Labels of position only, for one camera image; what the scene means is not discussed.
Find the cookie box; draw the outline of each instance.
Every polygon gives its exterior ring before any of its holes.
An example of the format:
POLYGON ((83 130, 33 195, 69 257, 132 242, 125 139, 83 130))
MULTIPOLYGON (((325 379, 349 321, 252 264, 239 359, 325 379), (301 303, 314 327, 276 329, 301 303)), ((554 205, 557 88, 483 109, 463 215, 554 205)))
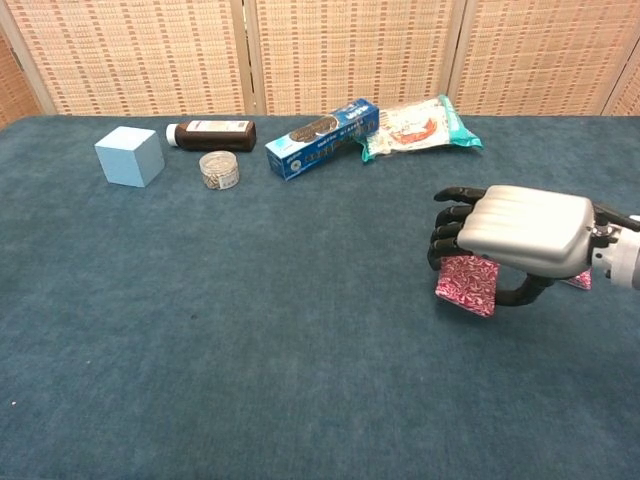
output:
POLYGON ((378 107, 355 100, 267 143, 271 170, 290 180, 327 160, 341 145, 375 132, 378 124, 378 107))

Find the cookie package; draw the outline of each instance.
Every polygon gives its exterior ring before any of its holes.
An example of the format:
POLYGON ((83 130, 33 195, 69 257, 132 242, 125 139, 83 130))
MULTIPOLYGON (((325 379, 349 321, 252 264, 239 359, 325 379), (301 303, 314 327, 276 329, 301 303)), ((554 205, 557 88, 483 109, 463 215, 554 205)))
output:
POLYGON ((380 110, 380 128, 362 142, 362 160, 393 152, 424 150, 441 145, 480 147, 482 141, 469 131, 449 97, 380 110))
POLYGON ((271 170, 290 180, 324 162, 344 143, 378 129, 378 107, 363 98, 267 143, 271 170))

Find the white bottle cap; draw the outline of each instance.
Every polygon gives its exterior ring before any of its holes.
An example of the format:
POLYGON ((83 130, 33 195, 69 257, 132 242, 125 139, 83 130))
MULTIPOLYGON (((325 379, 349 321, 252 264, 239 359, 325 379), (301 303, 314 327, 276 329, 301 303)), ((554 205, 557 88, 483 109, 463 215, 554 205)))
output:
POLYGON ((178 127, 177 123, 170 123, 167 125, 167 130, 165 134, 167 135, 167 143, 172 147, 177 147, 178 142, 176 142, 176 128, 178 127))

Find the wooden frame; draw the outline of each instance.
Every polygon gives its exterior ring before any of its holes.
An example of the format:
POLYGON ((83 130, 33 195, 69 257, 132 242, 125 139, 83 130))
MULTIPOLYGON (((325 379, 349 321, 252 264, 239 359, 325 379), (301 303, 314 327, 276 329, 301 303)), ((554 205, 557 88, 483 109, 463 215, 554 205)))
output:
POLYGON ((469 47, 477 6, 478 0, 466 0, 462 8, 463 12, 460 14, 460 32, 456 37, 451 70, 447 79, 447 95, 452 100, 456 97, 458 88, 460 88, 460 78, 462 77, 462 69, 464 68, 465 55, 469 47))
POLYGON ((244 109, 246 114, 253 114, 256 112, 256 101, 251 80, 251 60, 249 58, 248 38, 245 30, 243 0, 230 1, 233 32, 236 40, 236 51, 238 52, 238 65, 240 68, 240 82, 242 84, 242 95, 244 97, 244 109))
POLYGON ((11 48, 22 65, 25 78, 33 91, 36 101, 40 105, 40 109, 47 115, 56 114, 57 110, 51 96, 49 95, 49 90, 42 81, 38 67, 36 67, 35 62, 31 57, 31 53, 29 53, 29 48, 22 38, 20 30, 18 29, 5 0, 0 0, 0 27, 2 27, 2 30, 11 44, 11 48))
POLYGON ((251 76, 255 111, 258 115, 265 115, 267 102, 264 91, 264 77, 262 70, 262 52, 260 50, 260 27, 258 26, 258 7, 255 0, 244 0, 245 21, 247 25, 247 40, 249 44, 249 61, 251 63, 251 76))
MULTIPOLYGON (((449 39, 444 52, 444 62, 442 65, 442 76, 440 77, 438 90, 440 93, 449 95, 451 76, 453 74, 454 62, 456 60, 456 54, 459 51, 459 42, 462 40, 464 32, 464 19, 469 4, 475 4, 476 0, 464 0, 457 1, 451 12, 451 32, 449 32, 449 39)), ((469 42, 469 35, 466 36, 467 43, 469 42)))
POLYGON ((611 93, 607 96, 602 108, 602 115, 614 115, 613 109, 620 99, 625 87, 631 79, 634 70, 640 65, 640 21, 637 28, 637 40, 635 45, 629 46, 629 55, 620 62, 620 74, 612 82, 611 93))

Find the round container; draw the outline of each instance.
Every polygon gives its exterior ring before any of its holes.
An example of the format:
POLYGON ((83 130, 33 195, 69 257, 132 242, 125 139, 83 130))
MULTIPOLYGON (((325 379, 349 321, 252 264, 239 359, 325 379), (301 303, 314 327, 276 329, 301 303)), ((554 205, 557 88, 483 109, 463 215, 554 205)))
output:
POLYGON ((200 171, 205 185, 214 190, 231 188, 240 179, 238 161, 231 152, 207 153, 200 159, 200 171))

